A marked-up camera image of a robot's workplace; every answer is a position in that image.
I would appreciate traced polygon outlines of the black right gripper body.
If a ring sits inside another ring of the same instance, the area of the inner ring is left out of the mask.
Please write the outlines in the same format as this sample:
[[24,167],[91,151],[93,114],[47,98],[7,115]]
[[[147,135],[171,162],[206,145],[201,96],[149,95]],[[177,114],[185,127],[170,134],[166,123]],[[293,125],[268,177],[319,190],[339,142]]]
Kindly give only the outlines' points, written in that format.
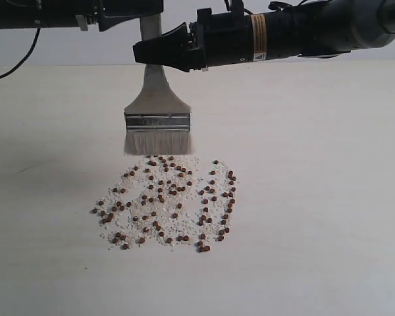
[[267,17],[230,11],[213,14],[199,9],[190,24],[188,51],[194,70],[214,66],[259,62],[267,59]]

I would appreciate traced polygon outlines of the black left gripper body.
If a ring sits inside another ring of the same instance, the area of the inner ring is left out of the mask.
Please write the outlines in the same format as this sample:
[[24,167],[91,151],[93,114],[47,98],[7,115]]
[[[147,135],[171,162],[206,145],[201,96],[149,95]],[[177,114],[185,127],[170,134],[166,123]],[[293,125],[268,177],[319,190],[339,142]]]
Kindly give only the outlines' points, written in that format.
[[117,24],[160,14],[164,2],[94,0],[0,0],[0,30],[79,28],[104,32]]

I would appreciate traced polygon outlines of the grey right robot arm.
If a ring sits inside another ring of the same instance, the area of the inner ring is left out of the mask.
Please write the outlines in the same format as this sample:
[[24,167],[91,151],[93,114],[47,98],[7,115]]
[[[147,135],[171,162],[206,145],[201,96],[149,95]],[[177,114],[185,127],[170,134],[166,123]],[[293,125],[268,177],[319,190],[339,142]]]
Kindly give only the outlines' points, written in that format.
[[272,1],[251,14],[242,1],[226,12],[197,10],[197,20],[133,46],[136,62],[189,72],[286,59],[329,59],[395,39],[395,1]]

